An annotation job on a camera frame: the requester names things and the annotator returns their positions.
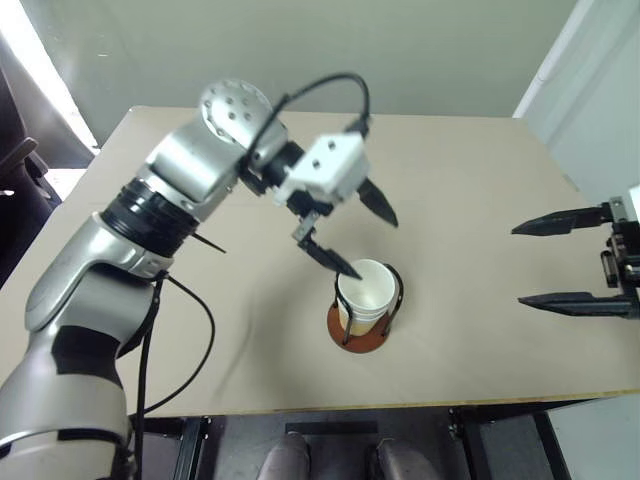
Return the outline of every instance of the brown round base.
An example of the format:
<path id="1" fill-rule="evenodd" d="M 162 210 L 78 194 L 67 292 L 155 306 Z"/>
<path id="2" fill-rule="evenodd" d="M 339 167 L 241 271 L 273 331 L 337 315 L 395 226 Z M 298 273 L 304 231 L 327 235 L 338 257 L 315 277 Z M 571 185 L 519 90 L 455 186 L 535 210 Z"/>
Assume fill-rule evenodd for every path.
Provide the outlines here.
<path id="1" fill-rule="evenodd" d="M 331 335 L 333 341 L 336 342 L 336 345 L 352 353 L 371 352 L 382 345 L 389 337 L 389 334 L 386 336 L 382 335 L 388 321 L 389 314 L 387 313 L 376 322 L 369 332 L 361 336 L 350 335 L 349 341 L 344 345 L 342 343 L 342 340 L 344 339 L 344 328 L 340 325 L 340 314 L 338 313 L 338 308 L 332 305 L 327 313 L 327 327 L 329 328 L 329 335 Z"/>

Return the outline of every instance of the beige tabletop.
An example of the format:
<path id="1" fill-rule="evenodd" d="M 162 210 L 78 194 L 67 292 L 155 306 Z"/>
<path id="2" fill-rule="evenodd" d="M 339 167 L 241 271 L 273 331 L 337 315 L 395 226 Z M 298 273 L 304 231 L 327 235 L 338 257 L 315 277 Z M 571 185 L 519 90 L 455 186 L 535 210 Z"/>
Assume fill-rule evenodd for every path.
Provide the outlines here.
<path id="1" fill-rule="evenodd" d="M 69 199 L 53 214 L 0 291 L 0 379 L 19 361 L 29 290 L 73 231 L 101 210 L 188 109 L 132 109 Z M 308 146 L 345 115 L 286 113 Z M 296 246 L 297 220 L 269 195 L 239 185 L 200 233 L 221 255 L 187 240 L 172 274 L 211 306 L 217 336 L 193 385 L 155 415 L 408 406 L 590 397 L 640 388 L 640 322 L 570 318 L 516 297 L 605 288 L 598 254 L 606 227 L 548 238 L 515 225 L 584 206 L 523 123 L 512 119 L 379 115 L 367 145 L 372 179 L 400 221 L 395 230 L 353 199 L 318 225 L 317 239 L 347 259 L 393 264 L 405 303 L 388 341 L 365 355 L 330 339 L 331 272 Z M 147 387 L 152 403 L 181 384 L 208 336 L 203 312 L 163 291 Z M 137 352 L 118 362 L 133 410 Z"/>

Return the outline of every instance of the paper cup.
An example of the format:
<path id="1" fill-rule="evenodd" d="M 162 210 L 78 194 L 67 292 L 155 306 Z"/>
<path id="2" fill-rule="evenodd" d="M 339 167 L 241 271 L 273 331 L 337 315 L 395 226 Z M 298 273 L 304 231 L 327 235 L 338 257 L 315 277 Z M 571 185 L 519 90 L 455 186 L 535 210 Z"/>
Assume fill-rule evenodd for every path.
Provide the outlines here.
<path id="1" fill-rule="evenodd" d="M 380 262 L 369 259 L 356 260 L 351 264 L 362 280 L 338 276 L 338 290 L 352 310 L 351 335 L 364 335 L 389 310 L 396 293 L 393 274 Z M 346 329 L 349 315 L 338 300 L 340 325 Z"/>

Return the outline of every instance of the robotic arm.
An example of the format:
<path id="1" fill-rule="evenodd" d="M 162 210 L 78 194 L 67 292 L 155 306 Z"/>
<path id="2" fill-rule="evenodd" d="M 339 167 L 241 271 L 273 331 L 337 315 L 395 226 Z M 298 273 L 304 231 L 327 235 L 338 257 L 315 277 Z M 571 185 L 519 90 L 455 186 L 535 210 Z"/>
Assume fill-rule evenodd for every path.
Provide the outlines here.
<path id="1" fill-rule="evenodd" d="M 600 261 L 609 288 L 620 293 L 594 297 L 589 292 L 546 293 L 521 297 L 518 301 L 539 310 L 575 317 L 622 317 L 640 319 L 640 224 L 629 219 L 622 197 L 613 197 L 597 207 L 562 210 L 528 220 L 511 233 L 547 237 L 567 235 L 573 229 L 611 223 L 611 236 Z"/>
<path id="2" fill-rule="evenodd" d="M 360 84 L 366 108 L 346 132 L 324 135 L 304 152 L 277 121 L 279 111 L 333 80 Z M 27 302 L 29 346 L 0 389 L 0 478 L 126 478 L 130 425 L 115 358 L 135 348 L 157 305 L 152 283 L 185 237 L 232 192 L 238 179 L 300 218 L 297 244 L 323 266 L 359 277 L 340 255 L 317 245 L 314 224 L 358 192 L 397 226 L 367 178 L 363 142 L 368 91 L 338 74 L 272 109 L 252 85 L 209 86 L 199 115 L 169 134 L 136 177 L 75 233 Z"/>

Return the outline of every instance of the silver robotic arm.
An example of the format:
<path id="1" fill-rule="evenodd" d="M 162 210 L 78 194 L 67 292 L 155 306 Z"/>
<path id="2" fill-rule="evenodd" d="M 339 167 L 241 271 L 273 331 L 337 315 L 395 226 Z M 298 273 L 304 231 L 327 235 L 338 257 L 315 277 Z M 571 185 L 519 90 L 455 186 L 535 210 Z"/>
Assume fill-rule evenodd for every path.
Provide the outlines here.
<path id="1" fill-rule="evenodd" d="M 277 121 L 282 106 L 273 110 L 239 80 L 211 85 L 199 115 L 155 148 L 49 266 L 27 303 L 27 352 L 0 389 L 0 478 L 127 478 L 130 425 L 115 358 L 144 333 L 158 303 L 152 283 L 238 179 L 257 194 L 272 189 L 301 220 L 298 245 L 346 275 L 358 276 L 312 239 L 320 216 L 357 191 L 397 226 L 367 178 L 366 131 L 322 136 L 305 153 Z M 360 125 L 367 120 L 368 112 Z"/>

